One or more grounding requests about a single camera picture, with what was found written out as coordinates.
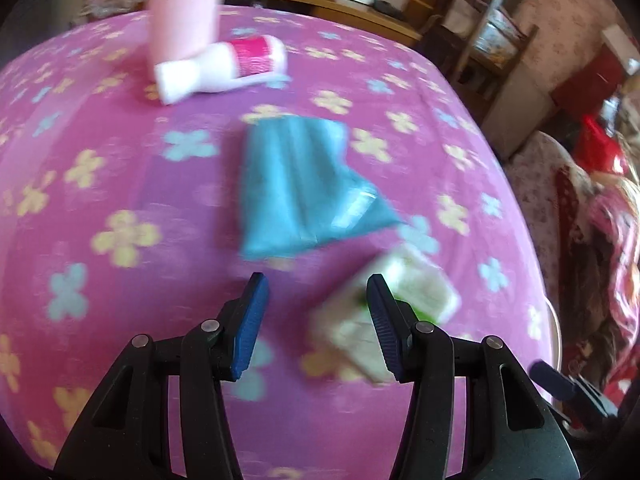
chair backrest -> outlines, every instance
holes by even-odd
[[[500,6],[503,1],[504,0],[491,0],[473,32],[467,38],[465,47],[458,57],[455,67],[447,74],[449,83],[453,86],[454,90],[458,92],[460,98],[469,108],[469,111],[478,123],[484,120],[493,102],[498,97],[502,86],[507,81],[513,69],[520,63],[522,56],[538,33],[537,25],[532,27],[528,35],[520,31],[513,22],[508,20],[507,17],[500,12]],[[478,39],[487,27],[494,28],[515,50],[514,54],[502,65],[498,65],[478,49]],[[493,77],[493,80],[497,80],[497,88],[495,91],[489,92],[492,86],[491,81],[488,79],[485,80],[484,84],[480,85],[478,91],[473,91],[467,86],[458,83],[462,71],[468,65],[470,59],[473,59],[476,63],[484,67]]]

pink bottle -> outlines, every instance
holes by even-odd
[[[149,64],[189,59],[218,40],[222,0],[149,0]]]

yellow flower print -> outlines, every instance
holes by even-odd
[[[92,93],[101,94],[102,92],[104,92],[105,90],[108,90],[109,88],[115,88],[116,86],[122,84],[126,76],[127,76],[126,72],[121,72],[119,74],[116,74],[113,77],[107,77],[102,81],[100,81],[100,84],[96,88],[94,88],[94,91]]]
[[[53,388],[53,400],[62,410],[62,423],[67,431],[71,431],[89,397],[91,397],[91,392],[85,388],[74,388],[73,390]]]
[[[472,170],[475,168],[473,162],[466,156],[466,150],[459,146],[449,146],[444,144],[444,151],[453,158],[453,164],[460,171]]]
[[[54,181],[56,177],[55,171],[47,171],[42,178],[40,187],[33,187],[33,182],[27,184],[22,190],[24,198],[18,204],[16,214],[25,216],[27,213],[37,214],[42,211],[49,203],[49,195],[44,190]]]
[[[446,92],[442,88],[440,88],[440,86],[437,83],[433,81],[428,81],[427,79],[423,79],[421,77],[419,77],[418,79],[423,83],[425,83],[425,85],[427,85],[427,87],[433,90],[434,92],[437,92],[438,94],[446,94]]]
[[[54,94],[62,94],[65,92],[67,88],[69,88],[74,83],[74,80],[68,77],[65,77],[58,86],[53,89]]]
[[[408,83],[404,79],[400,79],[398,76],[395,76],[393,74],[385,74],[382,76],[382,79],[384,79],[388,83],[393,83],[394,85],[399,86],[404,90],[406,90],[407,88],[411,88],[411,83]]]
[[[415,68],[418,72],[422,72],[423,74],[426,74],[428,72],[428,70],[425,67],[420,66],[417,63],[411,62],[411,63],[409,63],[409,66],[411,68]]]
[[[362,54],[358,54],[357,52],[354,52],[353,50],[348,50],[346,48],[342,51],[342,55],[344,57],[350,57],[351,59],[355,59],[356,61],[359,61],[361,63],[365,60],[365,57]]]
[[[464,117],[456,116],[458,124],[470,134],[480,135],[480,130],[473,121],[467,121]]]
[[[42,74],[34,82],[35,83],[42,83],[45,79],[50,78],[52,75],[53,75],[53,70],[47,70],[44,74]]]
[[[358,140],[352,140],[351,146],[358,153],[372,155],[380,162],[391,162],[391,157],[386,152],[386,140],[373,137],[367,130],[353,129],[353,136]]]
[[[330,90],[321,90],[318,92],[318,96],[311,99],[311,102],[321,108],[338,115],[346,115],[349,113],[349,108],[353,103],[348,99],[340,97],[337,93]]]
[[[254,113],[244,114],[242,116],[242,122],[255,124],[256,121],[260,119],[269,119],[273,117],[281,117],[283,115],[290,115],[289,113],[280,110],[280,108],[274,105],[257,105],[254,106],[252,110],[254,111]]]
[[[106,32],[110,29],[111,25],[109,25],[108,23],[98,23],[91,28],[91,30],[95,30],[96,32]]]
[[[138,224],[136,214],[126,209],[110,215],[105,224],[112,230],[95,235],[91,248],[97,254],[111,253],[111,264],[116,267],[137,266],[140,256],[136,247],[151,247],[162,239],[155,225]]]
[[[364,41],[367,41],[367,43],[374,44],[374,45],[381,45],[382,46],[382,43],[380,43],[376,38],[372,38],[370,36],[363,36],[362,34],[360,34],[360,37]]]
[[[398,43],[397,41],[394,43],[394,47],[399,48],[400,50],[404,50],[405,52],[412,52],[413,49],[409,48],[402,43]]]
[[[304,354],[300,369],[307,377],[335,376],[343,382],[363,379],[363,375],[345,362],[339,352],[325,348]]]
[[[311,57],[325,57],[327,59],[338,59],[338,56],[336,56],[334,54],[334,51],[331,50],[330,48],[323,48],[322,50],[319,50],[315,47],[312,46],[307,46],[305,47],[306,53],[309,54]]]
[[[100,54],[102,51],[102,47],[101,46],[97,46],[95,48],[92,48],[91,50],[87,50],[85,53],[80,55],[80,59],[87,60],[93,56],[97,56],[98,54]]]
[[[122,32],[121,30],[118,30],[116,32],[110,32],[107,35],[104,35],[103,38],[105,40],[114,40],[115,38],[118,38],[119,36],[122,36],[124,34],[124,32]]]
[[[292,467],[274,467],[267,471],[269,478],[283,478],[285,480],[300,480],[304,472]]]
[[[254,16],[254,22],[258,23],[280,23],[278,18],[272,18],[271,16]]]
[[[46,460],[50,466],[53,466],[59,453],[56,447],[48,440],[43,439],[42,430],[30,420],[27,421],[27,428],[31,433],[31,445],[36,454]]]
[[[6,383],[14,394],[20,391],[20,359],[11,352],[11,341],[7,334],[0,334],[0,375],[6,377]]]
[[[284,258],[280,256],[267,258],[266,263],[267,263],[267,267],[271,267],[271,269],[280,270],[281,272],[291,272],[295,267],[295,260],[293,258]]]
[[[65,182],[76,182],[80,189],[91,187],[94,183],[94,171],[104,166],[104,158],[95,156],[94,150],[82,150],[76,156],[76,165],[65,172]]]
[[[411,132],[418,131],[418,126],[414,124],[412,117],[409,114],[405,114],[404,112],[397,114],[387,112],[386,116],[391,120],[394,128],[402,134],[410,134]]]
[[[155,84],[147,86],[145,88],[145,96],[150,101],[158,101],[160,98],[158,95],[158,87]]]
[[[438,203],[441,207],[438,211],[438,220],[440,220],[441,224],[459,232],[463,236],[467,236],[469,234],[469,226],[465,222],[465,218],[468,215],[466,207],[456,204],[455,200],[448,195],[440,195]]]
[[[107,54],[102,59],[105,61],[116,61],[124,56],[129,51],[128,48],[119,48],[118,50],[114,50],[110,54]]]

white bottle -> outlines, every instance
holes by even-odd
[[[287,51],[278,38],[256,36],[214,43],[196,57],[156,65],[156,84],[165,105],[195,92],[225,92],[281,79]]]

blue flower print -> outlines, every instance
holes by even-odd
[[[509,285],[509,280],[502,273],[500,262],[496,258],[489,258],[485,264],[478,265],[478,273],[486,282],[486,288],[491,292],[498,292]]]
[[[489,216],[502,218],[502,202],[487,193],[482,193],[482,210]]]
[[[320,32],[318,32],[318,34],[320,34],[320,36],[322,36],[326,40],[339,40],[340,39],[340,36],[338,34],[336,34],[335,32],[320,31]]]
[[[273,351],[270,346],[264,339],[258,338],[249,367],[235,383],[228,385],[229,394],[236,399],[249,402],[262,400],[267,393],[267,387],[259,369],[269,365],[272,361]]]
[[[379,79],[369,79],[367,81],[367,85],[369,86],[369,90],[378,94],[394,93],[394,91],[389,88],[384,81],[380,81]]]
[[[50,116],[45,117],[43,120],[41,120],[40,124],[38,124],[36,131],[33,133],[33,137],[37,137],[40,134],[43,134],[44,132],[46,132],[47,130],[50,130],[53,127],[53,125],[56,123],[56,119],[60,117],[60,115],[62,115],[60,112],[56,112],[54,114],[51,114]]]
[[[436,254],[440,250],[440,243],[430,236],[429,221],[420,215],[411,217],[411,225],[403,224],[398,227],[398,235],[420,249],[423,253]]]
[[[36,96],[31,100],[31,102],[34,104],[39,103],[40,101],[42,101],[44,96],[49,93],[49,90],[51,90],[51,86],[45,86],[36,94]]]
[[[70,264],[64,273],[55,273],[49,280],[49,290],[55,295],[47,305],[47,316],[60,321],[65,316],[82,319],[89,307],[87,299],[80,293],[86,284],[86,265]]]
[[[456,121],[455,117],[444,113],[442,110],[440,110],[439,108],[436,108],[435,110],[436,116],[443,122],[443,123],[447,123],[449,126],[451,126],[452,128],[458,129],[458,122]]]
[[[389,66],[392,66],[393,68],[397,68],[398,70],[406,70],[404,63],[400,61],[396,61],[395,59],[387,59],[386,62],[389,63]]]
[[[264,85],[267,88],[273,88],[276,90],[284,90],[287,86],[289,86],[289,83],[291,83],[291,78],[288,75],[284,75],[281,78],[275,79],[273,81],[269,81],[268,83],[265,83]]]
[[[253,27],[236,27],[231,31],[234,36],[250,36],[256,32]]]
[[[209,132],[205,130],[195,130],[186,134],[182,132],[167,132],[164,134],[164,141],[172,146],[162,152],[166,160],[180,162],[192,156],[214,156],[218,154],[218,148],[207,142]]]

